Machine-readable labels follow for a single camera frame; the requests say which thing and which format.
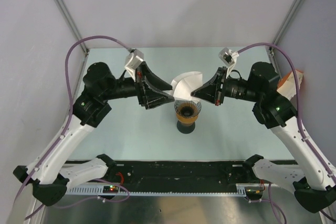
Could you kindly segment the white paper coffee filter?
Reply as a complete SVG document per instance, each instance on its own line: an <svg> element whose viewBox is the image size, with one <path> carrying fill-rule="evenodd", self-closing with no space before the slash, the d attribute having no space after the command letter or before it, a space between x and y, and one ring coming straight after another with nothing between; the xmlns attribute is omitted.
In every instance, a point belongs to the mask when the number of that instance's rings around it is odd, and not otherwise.
<svg viewBox="0 0 336 224"><path fill-rule="evenodd" d="M172 90L167 93L180 101L200 102L200 99L191 96L191 93L203 85L203 73L199 71L185 72L175 77Z"/></svg>

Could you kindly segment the smoked glass dripper cone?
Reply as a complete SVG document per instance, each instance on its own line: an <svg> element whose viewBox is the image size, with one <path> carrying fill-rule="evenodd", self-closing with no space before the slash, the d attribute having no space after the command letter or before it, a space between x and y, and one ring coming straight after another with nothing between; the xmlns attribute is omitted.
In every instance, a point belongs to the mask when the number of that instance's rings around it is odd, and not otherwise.
<svg viewBox="0 0 336 224"><path fill-rule="evenodd" d="M189 119L199 115L202 109L200 102L177 100L174 103L176 115Z"/></svg>

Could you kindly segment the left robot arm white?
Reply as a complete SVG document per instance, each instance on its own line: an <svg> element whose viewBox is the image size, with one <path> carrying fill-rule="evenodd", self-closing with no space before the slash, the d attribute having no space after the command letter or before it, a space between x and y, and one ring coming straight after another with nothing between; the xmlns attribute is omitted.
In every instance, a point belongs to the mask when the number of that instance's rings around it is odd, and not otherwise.
<svg viewBox="0 0 336 224"><path fill-rule="evenodd" d="M73 103L59 133L43 153L28 166L17 166L13 174L23 184L31 184L33 196L45 206L53 206L67 190L95 179L112 181L116 162L106 154L76 167L63 165L79 143L111 111L110 100L137 97L139 105L153 109L175 99L168 92L172 86L156 76L146 62L128 71L126 78L116 79L104 62L92 64L83 77L84 89Z"/></svg>

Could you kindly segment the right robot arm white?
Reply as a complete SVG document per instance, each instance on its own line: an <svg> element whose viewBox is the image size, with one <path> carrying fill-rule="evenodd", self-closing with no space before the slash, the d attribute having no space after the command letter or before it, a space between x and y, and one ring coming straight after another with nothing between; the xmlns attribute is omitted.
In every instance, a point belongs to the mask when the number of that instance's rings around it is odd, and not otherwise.
<svg viewBox="0 0 336 224"><path fill-rule="evenodd" d="M247 80L228 76L227 68L222 67L191 95L214 105L222 104L225 97L253 102L257 121L283 142L299 169L285 168L255 154L244 161L243 178L250 183L257 179L274 183L294 194L305 210L316 213L335 202L335 167L298 126L297 110L277 91L279 79L272 64L266 62L253 64Z"/></svg>

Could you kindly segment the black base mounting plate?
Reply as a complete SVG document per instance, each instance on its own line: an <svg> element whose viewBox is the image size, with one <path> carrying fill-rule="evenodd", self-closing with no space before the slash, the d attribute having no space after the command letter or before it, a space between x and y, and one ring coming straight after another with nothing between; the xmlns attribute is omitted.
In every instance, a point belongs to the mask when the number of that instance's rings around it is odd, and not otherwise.
<svg viewBox="0 0 336 224"><path fill-rule="evenodd" d="M101 179L122 183L128 189L177 189L181 191L215 191L224 186L257 184L257 178L243 161L117 161Z"/></svg>

